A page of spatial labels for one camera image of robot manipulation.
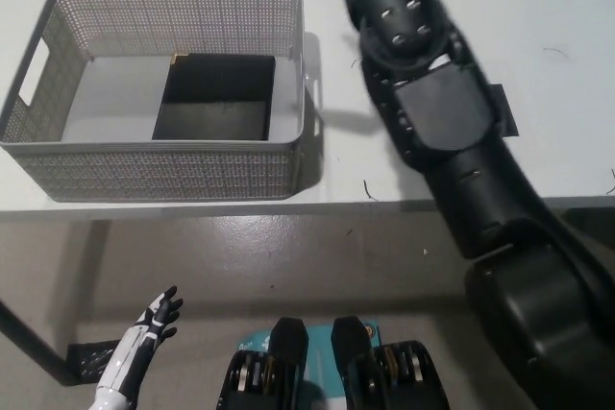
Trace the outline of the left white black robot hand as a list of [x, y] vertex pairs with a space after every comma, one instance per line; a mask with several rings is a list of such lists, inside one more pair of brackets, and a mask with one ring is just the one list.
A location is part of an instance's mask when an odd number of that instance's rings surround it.
[[158, 347], [177, 333], [171, 326], [184, 303], [173, 285], [155, 298], [130, 326], [96, 386], [90, 409], [136, 409], [141, 385]]

